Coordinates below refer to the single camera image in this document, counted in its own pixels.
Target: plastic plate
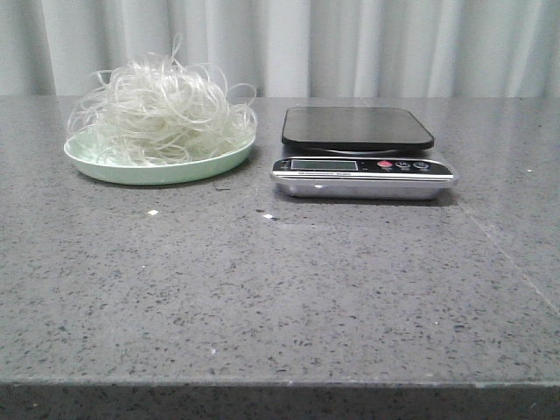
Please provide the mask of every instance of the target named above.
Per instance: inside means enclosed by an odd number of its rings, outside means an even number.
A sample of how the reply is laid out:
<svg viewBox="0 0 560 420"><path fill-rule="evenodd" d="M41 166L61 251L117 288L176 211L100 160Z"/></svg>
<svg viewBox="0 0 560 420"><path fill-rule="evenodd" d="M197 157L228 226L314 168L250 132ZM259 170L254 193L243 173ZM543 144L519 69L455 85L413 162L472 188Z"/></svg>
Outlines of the plastic plate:
<svg viewBox="0 0 560 420"><path fill-rule="evenodd" d="M88 134L82 134L69 138L64 145L64 152L72 159L78 171L91 178L115 184L157 186L189 182L227 172L249 156L255 138L241 149L222 156L185 164L159 166L124 166L91 162L82 146L87 141Z"/></svg>

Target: scale button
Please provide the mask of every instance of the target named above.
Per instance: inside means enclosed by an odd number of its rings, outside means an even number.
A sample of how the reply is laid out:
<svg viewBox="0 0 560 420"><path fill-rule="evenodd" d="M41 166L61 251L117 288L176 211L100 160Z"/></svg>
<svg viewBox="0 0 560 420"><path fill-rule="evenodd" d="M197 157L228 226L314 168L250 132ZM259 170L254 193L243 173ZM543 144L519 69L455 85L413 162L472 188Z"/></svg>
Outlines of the scale button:
<svg viewBox="0 0 560 420"><path fill-rule="evenodd" d="M430 164L426 162L415 162L413 166L418 169L428 169L430 167Z"/></svg>
<svg viewBox="0 0 560 420"><path fill-rule="evenodd" d="M380 166L381 168L390 168L393 164L391 164L388 160L380 160L377 162L377 166Z"/></svg>

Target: green plate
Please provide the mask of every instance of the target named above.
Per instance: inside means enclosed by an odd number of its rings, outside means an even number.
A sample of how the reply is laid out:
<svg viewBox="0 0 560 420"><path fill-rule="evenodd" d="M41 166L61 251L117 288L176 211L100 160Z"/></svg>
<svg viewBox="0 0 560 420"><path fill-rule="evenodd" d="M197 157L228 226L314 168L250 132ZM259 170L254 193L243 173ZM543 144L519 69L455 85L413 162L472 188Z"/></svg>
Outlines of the green plate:
<svg viewBox="0 0 560 420"><path fill-rule="evenodd" d="M253 137L239 150L196 162L160 166L124 166L88 161L88 154L82 146L87 140L88 134L82 134L69 138L64 145L64 152L72 159L78 171L101 181L134 186L177 184L227 172L240 165L249 156L255 142Z"/></svg>

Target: granite countertop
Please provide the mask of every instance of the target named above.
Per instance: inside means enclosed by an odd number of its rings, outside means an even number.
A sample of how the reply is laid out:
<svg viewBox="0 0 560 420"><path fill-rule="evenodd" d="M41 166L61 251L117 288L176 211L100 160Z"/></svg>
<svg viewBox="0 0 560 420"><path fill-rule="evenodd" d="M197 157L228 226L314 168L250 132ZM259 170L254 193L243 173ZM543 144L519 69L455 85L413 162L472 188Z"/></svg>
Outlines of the granite countertop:
<svg viewBox="0 0 560 420"><path fill-rule="evenodd" d="M560 100L257 98L246 163L133 187L64 155L74 99L0 97L0 416L18 387L188 385L529 387L560 418ZM285 196L269 172L296 105L407 109L460 181Z"/></svg>

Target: tangled plastic filament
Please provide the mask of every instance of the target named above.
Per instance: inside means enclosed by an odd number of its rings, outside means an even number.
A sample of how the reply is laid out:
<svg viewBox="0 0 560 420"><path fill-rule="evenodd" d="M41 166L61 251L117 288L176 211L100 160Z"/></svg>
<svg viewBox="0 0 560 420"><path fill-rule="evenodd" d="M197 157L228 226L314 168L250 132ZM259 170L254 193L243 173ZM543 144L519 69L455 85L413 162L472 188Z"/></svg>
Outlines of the tangled plastic filament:
<svg viewBox="0 0 560 420"><path fill-rule="evenodd" d="M86 94L68 120L70 137L87 133L88 160L104 165L183 164L216 158L250 143L256 115L232 105L211 80L208 65L181 66L171 56L147 54L125 67L97 72L101 85ZM109 74L108 82L104 75Z"/></svg>

